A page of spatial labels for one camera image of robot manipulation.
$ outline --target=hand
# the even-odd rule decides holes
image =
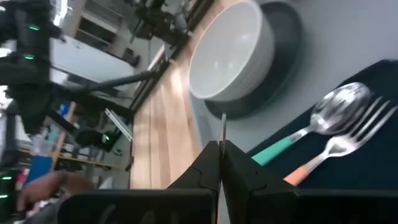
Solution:
[[[17,201],[17,211],[24,212],[27,205],[50,199],[61,185],[62,175],[60,173],[47,174],[32,181],[21,190]]]

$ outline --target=spoon bowl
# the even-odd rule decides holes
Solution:
[[[371,97],[362,83],[341,86],[324,96],[313,108],[310,125],[287,136],[252,157],[264,166],[310,132],[336,134],[351,126],[361,116]]]

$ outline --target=wooden table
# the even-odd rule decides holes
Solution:
[[[226,6],[238,0],[216,0],[192,39],[134,117],[132,189],[164,189],[199,155],[189,98],[190,59],[206,27]]]

